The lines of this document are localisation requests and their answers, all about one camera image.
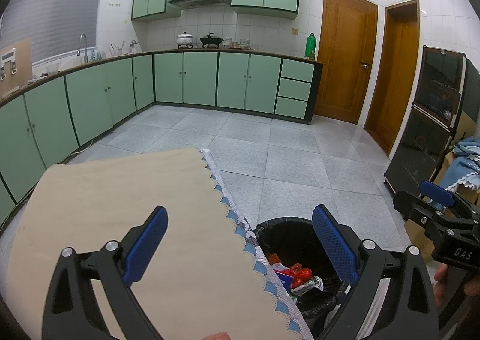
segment lower cabinet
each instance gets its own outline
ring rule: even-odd
[[[7,219],[11,210],[15,207],[15,203],[8,195],[7,189],[0,180],[0,224]]]
[[[23,96],[0,108],[0,132],[0,172],[18,202],[46,170]]]
[[[80,145],[113,126],[104,65],[66,75],[68,99]]]
[[[154,102],[152,56],[133,57],[133,87],[137,110]]]
[[[249,57],[248,54],[220,53],[217,106],[245,108]]]
[[[214,52],[191,52],[183,55],[183,102],[215,105],[217,57]]]
[[[245,109],[273,114],[282,59],[250,56]]]
[[[103,66],[112,123],[116,124],[135,112],[131,59],[108,62]]]
[[[61,162],[78,148],[63,77],[26,92],[25,103],[38,150],[46,167]]]
[[[183,53],[155,55],[155,100],[183,103]]]

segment green bottle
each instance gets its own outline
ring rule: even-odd
[[[313,52],[313,56],[315,57],[315,47],[317,46],[317,39],[315,38],[314,33],[312,32],[310,36],[307,38],[307,46],[305,47],[305,57],[309,57],[311,52]]]

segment gray tile floor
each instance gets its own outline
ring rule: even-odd
[[[311,125],[214,110],[152,106],[109,132],[71,164],[193,146],[209,148],[252,227],[310,218],[324,203],[340,223],[382,248],[410,245],[383,184],[389,160],[363,128],[314,116]],[[21,213],[0,238],[0,292]]]

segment range hood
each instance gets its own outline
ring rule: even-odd
[[[228,4],[230,5],[231,0],[171,0],[170,4],[182,8],[197,8],[208,6],[211,4]]]

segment black garbage bag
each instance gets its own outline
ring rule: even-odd
[[[275,218],[258,224],[254,232],[265,256],[277,254],[284,266],[300,263],[322,278],[323,292],[311,290],[297,300],[304,319],[326,315],[335,308],[347,284],[338,278],[310,220]]]

